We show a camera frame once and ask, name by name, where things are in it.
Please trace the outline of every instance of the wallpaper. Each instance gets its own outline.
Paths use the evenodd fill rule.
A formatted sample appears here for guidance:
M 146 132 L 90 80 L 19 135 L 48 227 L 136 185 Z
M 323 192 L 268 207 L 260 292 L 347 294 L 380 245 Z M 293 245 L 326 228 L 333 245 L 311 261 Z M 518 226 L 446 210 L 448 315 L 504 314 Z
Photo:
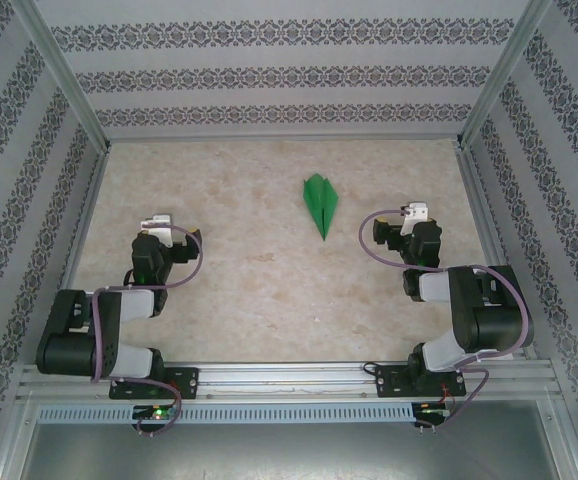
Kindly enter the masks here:
M 471 145 L 578 433 L 578 2 L 554 2 Z
M 99 158 L 11 5 L 0 1 L 0 435 Z
M 445 3 L 38 0 L 111 139 L 457 134 L 527 0 Z

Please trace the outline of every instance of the black mounting bracket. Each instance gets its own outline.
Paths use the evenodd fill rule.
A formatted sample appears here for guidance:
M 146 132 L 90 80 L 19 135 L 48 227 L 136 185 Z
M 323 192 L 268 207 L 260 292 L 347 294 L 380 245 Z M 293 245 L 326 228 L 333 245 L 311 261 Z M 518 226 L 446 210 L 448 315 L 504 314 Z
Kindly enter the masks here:
M 464 377 L 458 372 L 427 372 L 416 380 L 408 365 L 377 365 L 372 375 L 376 379 L 378 398 L 442 397 L 443 385 L 454 397 L 467 395 Z
M 169 367 L 165 369 L 163 383 L 180 392 L 183 400 L 195 400 L 198 393 L 200 370 L 190 367 Z M 172 392 L 154 385 L 131 382 L 112 382 L 109 388 L 111 400 L 173 400 Z

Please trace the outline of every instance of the beige surface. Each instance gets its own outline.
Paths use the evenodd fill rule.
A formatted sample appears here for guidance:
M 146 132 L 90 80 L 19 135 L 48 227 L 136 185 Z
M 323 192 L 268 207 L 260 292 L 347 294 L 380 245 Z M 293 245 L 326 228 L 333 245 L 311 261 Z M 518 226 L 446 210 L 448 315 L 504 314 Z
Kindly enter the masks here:
M 340 197 L 326 242 L 302 199 L 315 172 Z M 449 308 L 412 302 L 400 271 L 356 237 L 366 215 L 410 200 L 443 228 L 443 265 L 483 261 L 449 140 L 118 144 L 75 285 L 119 284 L 140 220 L 172 213 L 200 227 L 206 263 L 159 317 L 123 325 L 125 343 L 170 361 L 405 359 L 449 328 Z M 174 266 L 170 281 L 190 268 Z

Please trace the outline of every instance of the mounting plate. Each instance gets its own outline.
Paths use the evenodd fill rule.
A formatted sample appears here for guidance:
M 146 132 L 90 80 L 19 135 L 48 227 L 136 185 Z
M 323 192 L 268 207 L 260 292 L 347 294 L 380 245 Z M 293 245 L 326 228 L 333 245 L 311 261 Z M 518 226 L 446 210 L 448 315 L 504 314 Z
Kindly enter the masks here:
M 183 400 L 195 400 L 198 393 L 198 374 L 200 370 L 188 367 L 169 367 L 165 369 L 164 383 L 175 387 Z M 138 383 L 112 382 L 109 388 L 111 400 L 173 400 L 169 390 L 153 385 Z
M 467 394 L 465 380 L 458 372 L 427 372 L 412 382 L 407 365 L 379 365 L 374 370 L 379 398 L 442 397 L 444 384 L 454 397 Z

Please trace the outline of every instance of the green paper airplane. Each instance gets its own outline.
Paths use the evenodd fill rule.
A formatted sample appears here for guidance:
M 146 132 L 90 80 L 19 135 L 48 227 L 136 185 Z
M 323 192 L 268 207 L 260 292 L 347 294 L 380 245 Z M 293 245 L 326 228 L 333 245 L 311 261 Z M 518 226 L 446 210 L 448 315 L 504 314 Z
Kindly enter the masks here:
M 309 180 L 305 180 L 302 196 L 324 240 L 338 205 L 338 195 L 329 180 L 316 173 Z

